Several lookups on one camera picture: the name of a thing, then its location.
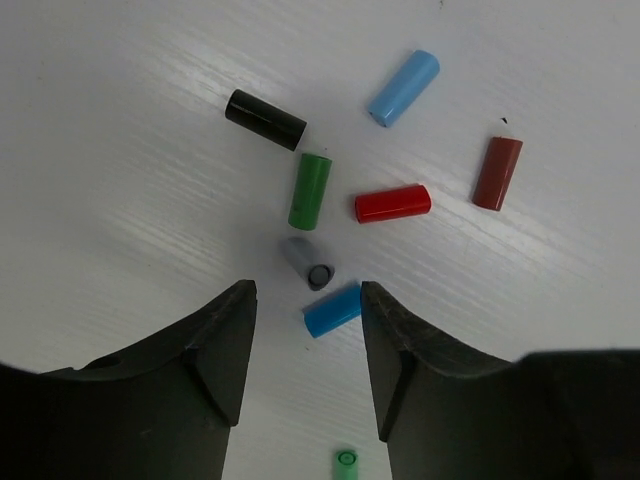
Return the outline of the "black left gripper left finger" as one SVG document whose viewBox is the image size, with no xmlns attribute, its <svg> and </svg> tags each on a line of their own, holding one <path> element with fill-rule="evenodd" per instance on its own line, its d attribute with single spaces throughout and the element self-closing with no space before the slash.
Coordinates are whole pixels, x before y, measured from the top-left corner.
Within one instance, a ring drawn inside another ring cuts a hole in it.
<svg viewBox="0 0 640 480">
<path fill-rule="evenodd" d="M 5 479 L 218 479 L 257 313 L 251 280 L 83 368 L 1 368 Z"/>
</svg>

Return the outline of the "red pen cap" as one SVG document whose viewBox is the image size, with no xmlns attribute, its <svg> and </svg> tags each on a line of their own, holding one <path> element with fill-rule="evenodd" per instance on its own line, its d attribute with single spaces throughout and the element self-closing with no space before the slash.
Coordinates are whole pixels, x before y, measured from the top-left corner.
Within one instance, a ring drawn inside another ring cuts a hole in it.
<svg viewBox="0 0 640 480">
<path fill-rule="evenodd" d="M 431 196 L 420 184 L 360 194 L 354 200 L 355 217 L 360 224 L 423 215 L 431 208 Z"/>
</svg>

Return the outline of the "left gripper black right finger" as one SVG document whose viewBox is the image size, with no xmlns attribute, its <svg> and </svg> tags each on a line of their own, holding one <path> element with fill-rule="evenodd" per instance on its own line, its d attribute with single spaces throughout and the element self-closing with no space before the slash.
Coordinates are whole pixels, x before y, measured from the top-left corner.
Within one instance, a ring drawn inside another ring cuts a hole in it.
<svg viewBox="0 0 640 480">
<path fill-rule="evenodd" d="M 396 479 L 635 479 L 639 354 L 537 352 L 508 362 L 386 289 L 361 287 L 379 438 Z"/>
</svg>

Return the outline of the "light blue pen cap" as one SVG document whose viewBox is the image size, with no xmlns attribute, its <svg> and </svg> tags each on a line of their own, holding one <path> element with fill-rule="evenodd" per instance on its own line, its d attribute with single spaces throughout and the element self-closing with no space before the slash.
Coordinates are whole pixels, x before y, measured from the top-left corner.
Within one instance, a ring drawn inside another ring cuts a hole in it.
<svg viewBox="0 0 640 480">
<path fill-rule="evenodd" d="M 412 52 L 367 106 L 371 118 L 390 128 L 433 82 L 439 60 L 423 50 Z"/>
</svg>

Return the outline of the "grey pen cap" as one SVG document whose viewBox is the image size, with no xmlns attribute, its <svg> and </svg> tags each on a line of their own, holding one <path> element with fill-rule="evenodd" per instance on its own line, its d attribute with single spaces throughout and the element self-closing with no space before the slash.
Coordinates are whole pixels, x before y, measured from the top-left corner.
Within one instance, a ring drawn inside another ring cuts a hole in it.
<svg viewBox="0 0 640 480">
<path fill-rule="evenodd" d="M 333 264 L 307 238 L 285 238 L 280 242 L 280 249 L 288 264 L 311 291 L 324 289 L 333 279 Z"/>
</svg>

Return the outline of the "black pen cap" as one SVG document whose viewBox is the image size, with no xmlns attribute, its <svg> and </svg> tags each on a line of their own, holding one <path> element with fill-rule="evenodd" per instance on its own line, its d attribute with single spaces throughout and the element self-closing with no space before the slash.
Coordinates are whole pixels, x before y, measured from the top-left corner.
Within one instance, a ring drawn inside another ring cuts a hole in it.
<svg viewBox="0 0 640 480">
<path fill-rule="evenodd" d="M 240 89 L 231 94 L 225 118 L 289 151 L 296 150 L 307 126 L 306 121 Z"/>
</svg>

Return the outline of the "brown pen cap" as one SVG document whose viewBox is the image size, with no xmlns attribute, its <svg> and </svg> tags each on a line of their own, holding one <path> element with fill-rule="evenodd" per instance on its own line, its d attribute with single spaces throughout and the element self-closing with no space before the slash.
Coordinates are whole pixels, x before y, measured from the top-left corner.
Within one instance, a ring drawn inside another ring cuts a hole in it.
<svg viewBox="0 0 640 480">
<path fill-rule="evenodd" d="M 501 210 L 522 147 L 521 140 L 491 138 L 471 196 L 474 205 L 492 211 Z"/>
</svg>

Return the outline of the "light green cap marker pen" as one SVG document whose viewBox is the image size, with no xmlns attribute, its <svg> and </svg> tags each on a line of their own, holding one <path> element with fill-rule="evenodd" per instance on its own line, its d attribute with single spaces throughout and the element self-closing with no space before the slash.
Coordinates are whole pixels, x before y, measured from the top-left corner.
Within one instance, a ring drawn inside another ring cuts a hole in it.
<svg viewBox="0 0 640 480">
<path fill-rule="evenodd" d="M 359 456 L 350 449 L 339 450 L 333 458 L 333 480 L 358 480 Z"/>
</svg>

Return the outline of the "green pen cap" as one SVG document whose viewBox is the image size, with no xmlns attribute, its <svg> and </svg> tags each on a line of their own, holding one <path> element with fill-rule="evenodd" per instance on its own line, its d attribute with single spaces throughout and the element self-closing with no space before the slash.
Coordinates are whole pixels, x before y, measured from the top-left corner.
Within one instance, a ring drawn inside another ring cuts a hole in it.
<svg viewBox="0 0 640 480">
<path fill-rule="evenodd" d="M 301 154 L 288 215 L 291 227 L 303 231 L 317 227 L 332 164 L 327 157 Z"/>
</svg>

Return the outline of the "medium blue pen cap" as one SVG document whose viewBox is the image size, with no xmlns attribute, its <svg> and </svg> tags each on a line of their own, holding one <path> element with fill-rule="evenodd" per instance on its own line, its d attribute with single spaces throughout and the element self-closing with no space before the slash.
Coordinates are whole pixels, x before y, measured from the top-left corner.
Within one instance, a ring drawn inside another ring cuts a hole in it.
<svg viewBox="0 0 640 480">
<path fill-rule="evenodd" d="M 361 284 L 352 282 L 303 310 L 304 325 L 312 338 L 330 333 L 361 315 Z"/>
</svg>

